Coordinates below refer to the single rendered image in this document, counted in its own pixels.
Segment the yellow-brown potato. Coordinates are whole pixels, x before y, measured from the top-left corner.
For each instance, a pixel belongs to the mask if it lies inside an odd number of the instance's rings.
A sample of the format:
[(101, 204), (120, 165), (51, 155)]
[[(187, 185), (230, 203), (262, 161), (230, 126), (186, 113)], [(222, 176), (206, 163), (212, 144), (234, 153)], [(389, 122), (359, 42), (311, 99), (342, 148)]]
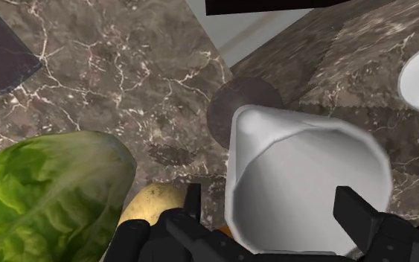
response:
[(151, 226), (163, 211), (182, 208), (185, 193), (170, 183), (154, 182), (142, 188), (124, 209), (118, 225), (126, 220), (142, 219)]

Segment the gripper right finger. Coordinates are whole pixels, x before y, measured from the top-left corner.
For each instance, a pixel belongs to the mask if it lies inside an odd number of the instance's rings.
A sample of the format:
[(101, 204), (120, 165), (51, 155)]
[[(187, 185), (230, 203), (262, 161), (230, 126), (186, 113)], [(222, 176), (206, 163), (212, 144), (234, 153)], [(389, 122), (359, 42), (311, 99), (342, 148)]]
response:
[(358, 262), (419, 262), (419, 226), (377, 211), (352, 188), (336, 188), (333, 216), (364, 254)]

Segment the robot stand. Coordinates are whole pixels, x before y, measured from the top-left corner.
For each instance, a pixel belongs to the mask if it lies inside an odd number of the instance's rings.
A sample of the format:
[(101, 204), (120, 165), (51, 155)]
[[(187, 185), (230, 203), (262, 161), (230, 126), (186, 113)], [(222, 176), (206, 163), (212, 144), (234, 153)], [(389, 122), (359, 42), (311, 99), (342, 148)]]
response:
[(350, 0), (205, 0), (207, 16), (330, 7)]

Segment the green lettuce head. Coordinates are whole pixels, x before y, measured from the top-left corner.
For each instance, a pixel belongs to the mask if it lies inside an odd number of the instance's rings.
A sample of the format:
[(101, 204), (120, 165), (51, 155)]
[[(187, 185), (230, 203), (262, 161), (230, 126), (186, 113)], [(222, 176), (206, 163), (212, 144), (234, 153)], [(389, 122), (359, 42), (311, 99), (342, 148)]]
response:
[(0, 151), (0, 262), (100, 262), (135, 178), (113, 135), (47, 134)]

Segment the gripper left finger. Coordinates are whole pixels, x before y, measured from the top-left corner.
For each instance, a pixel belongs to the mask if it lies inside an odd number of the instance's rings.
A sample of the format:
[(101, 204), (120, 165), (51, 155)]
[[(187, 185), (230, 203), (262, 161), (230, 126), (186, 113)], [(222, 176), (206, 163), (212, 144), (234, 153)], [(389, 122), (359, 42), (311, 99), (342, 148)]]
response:
[(127, 220), (115, 231), (103, 262), (255, 262), (220, 230), (200, 223), (201, 185), (187, 187), (184, 205), (163, 211), (155, 225)]

